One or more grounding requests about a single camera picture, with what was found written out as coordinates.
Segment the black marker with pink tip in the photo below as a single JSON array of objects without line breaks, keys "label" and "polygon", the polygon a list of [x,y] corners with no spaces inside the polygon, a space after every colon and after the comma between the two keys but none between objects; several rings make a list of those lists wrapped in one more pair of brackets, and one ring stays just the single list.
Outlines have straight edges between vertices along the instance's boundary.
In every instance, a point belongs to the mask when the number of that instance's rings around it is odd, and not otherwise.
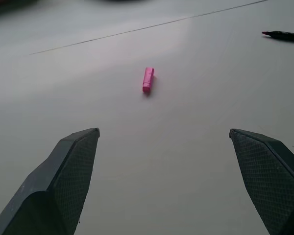
[{"label": "black marker with pink tip", "polygon": [[263,31],[262,34],[276,40],[294,42],[294,33],[284,31]]}]

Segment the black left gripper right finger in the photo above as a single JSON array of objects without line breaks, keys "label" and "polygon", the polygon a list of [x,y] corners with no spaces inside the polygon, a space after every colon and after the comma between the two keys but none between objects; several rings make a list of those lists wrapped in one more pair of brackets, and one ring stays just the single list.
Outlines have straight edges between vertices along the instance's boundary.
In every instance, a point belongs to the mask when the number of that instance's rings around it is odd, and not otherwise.
[{"label": "black left gripper right finger", "polygon": [[294,154],[279,140],[231,129],[245,188],[270,235],[294,235]]}]

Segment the pink marker cap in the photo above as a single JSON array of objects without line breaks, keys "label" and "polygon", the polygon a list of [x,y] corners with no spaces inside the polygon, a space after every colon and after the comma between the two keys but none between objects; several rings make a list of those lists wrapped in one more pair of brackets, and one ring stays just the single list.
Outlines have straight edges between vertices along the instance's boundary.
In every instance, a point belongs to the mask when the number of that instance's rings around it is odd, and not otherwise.
[{"label": "pink marker cap", "polygon": [[147,94],[150,93],[152,88],[153,78],[154,78],[154,68],[147,67],[145,69],[145,74],[143,78],[143,86],[142,86],[142,91],[144,93],[147,93]]}]

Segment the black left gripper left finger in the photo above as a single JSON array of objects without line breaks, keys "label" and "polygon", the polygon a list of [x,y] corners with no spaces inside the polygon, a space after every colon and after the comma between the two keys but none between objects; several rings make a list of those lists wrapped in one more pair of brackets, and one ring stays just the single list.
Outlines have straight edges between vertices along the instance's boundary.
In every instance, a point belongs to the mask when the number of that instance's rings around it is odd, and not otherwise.
[{"label": "black left gripper left finger", "polygon": [[0,213],[0,235],[74,235],[99,137],[90,128],[61,139]]}]

